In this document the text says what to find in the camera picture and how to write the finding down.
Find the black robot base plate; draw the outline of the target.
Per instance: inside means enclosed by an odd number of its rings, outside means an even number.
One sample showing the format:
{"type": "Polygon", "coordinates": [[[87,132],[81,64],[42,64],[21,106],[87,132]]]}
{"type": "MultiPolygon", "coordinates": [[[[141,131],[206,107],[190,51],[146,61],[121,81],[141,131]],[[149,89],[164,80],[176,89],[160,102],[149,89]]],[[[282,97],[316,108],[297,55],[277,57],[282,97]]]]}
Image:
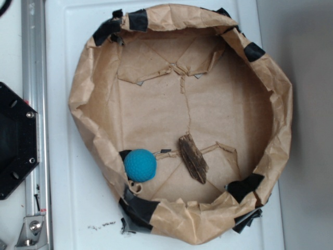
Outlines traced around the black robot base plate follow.
{"type": "Polygon", "coordinates": [[[1,200],[39,163],[37,112],[1,82],[1,200]]]}

